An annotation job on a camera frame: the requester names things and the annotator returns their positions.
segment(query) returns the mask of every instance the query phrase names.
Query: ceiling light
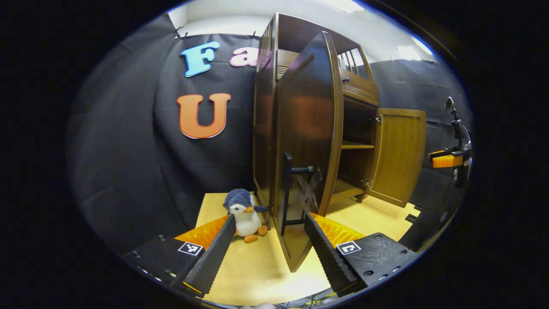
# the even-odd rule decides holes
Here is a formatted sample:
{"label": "ceiling light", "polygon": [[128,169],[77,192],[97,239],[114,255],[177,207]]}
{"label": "ceiling light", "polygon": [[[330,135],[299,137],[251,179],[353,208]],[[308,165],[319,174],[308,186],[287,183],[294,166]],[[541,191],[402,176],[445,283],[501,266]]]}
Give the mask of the ceiling light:
{"label": "ceiling light", "polygon": [[402,56],[401,59],[405,60],[421,60],[421,56],[417,53],[416,49],[412,46],[407,47],[397,47],[396,50],[398,50]]}
{"label": "ceiling light", "polygon": [[356,4],[352,0],[319,0],[319,1],[324,2],[327,5],[331,5],[332,7],[342,10],[346,13],[364,10],[360,5]]}
{"label": "ceiling light", "polygon": [[415,37],[412,37],[412,40],[414,43],[416,43],[417,46],[419,46],[421,49],[423,49],[426,53],[429,55],[432,55],[433,52],[429,49],[429,47],[425,46],[420,40],[416,39]]}

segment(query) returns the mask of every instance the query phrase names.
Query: cabinet top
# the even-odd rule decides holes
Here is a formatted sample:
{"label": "cabinet top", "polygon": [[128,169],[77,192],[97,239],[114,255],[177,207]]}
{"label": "cabinet top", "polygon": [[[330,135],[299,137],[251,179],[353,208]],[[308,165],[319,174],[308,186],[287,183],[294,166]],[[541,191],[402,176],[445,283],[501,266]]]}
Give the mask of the cabinet top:
{"label": "cabinet top", "polygon": [[360,45],[345,36],[324,26],[295,16],[276,13],[273,17],[278,23],[278,48],[299,53],[320,31],[330,33],[335,50],[344,53]]}

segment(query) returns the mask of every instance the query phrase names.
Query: blue letter f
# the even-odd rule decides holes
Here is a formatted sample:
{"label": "blue letter f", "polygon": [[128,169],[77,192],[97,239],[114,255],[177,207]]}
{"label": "blue letter f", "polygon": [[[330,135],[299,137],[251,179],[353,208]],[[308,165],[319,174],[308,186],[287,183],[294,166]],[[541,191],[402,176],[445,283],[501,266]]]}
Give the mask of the blue letter f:
{"label": "blue letter f", "polygon": [[205,64],[204,59],[208,61],[214,60],[215,55],[212,48],[219,48],[220,46],[221,44],[219,44],[219,42],[213,41],[182,51],[181,55],[185,56],[188,68],[185,72],[185,76],[191,77],[208,71],[211,68],[211,64]]}

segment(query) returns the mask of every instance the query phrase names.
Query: orange letter u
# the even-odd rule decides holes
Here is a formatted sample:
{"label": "orange letter u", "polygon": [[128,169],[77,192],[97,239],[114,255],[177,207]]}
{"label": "orange letter u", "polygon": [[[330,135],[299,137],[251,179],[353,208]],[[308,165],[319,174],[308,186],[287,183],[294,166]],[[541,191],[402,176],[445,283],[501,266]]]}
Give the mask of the orange letter u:
{"label": "orange letter u", "polygon": [[221,133],[225,128],[227,101],[231,95],[214,93],[210,100],[214,102],[214,121],[207,126],[198,124],[198,104],[204,99],[201,95],[186,95],[177,98],[180,105],[179,127],[181,132],[191,139],[207,139]]}

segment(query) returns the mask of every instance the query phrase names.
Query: stuffed penguin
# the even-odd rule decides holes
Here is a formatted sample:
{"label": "stuffed penguin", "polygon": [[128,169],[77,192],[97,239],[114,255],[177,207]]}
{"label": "stuffed penguin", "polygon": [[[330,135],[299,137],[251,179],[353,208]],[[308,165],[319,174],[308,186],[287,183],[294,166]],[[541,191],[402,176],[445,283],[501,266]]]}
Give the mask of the stuffed penguin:
{"label": "stuffed penguin", "polygon": [[264,236],[267,233],[267,226],[261,225],[261,218],[257,214],[265,212],[267,209],[261,206],[255,206],[254,195],[245,189],[234,189],[227,197],[223,206],[229,214],[234,214],[236,221],[236,235],[242,236],[244,242],[249,243],[257,240],[255,233]]}

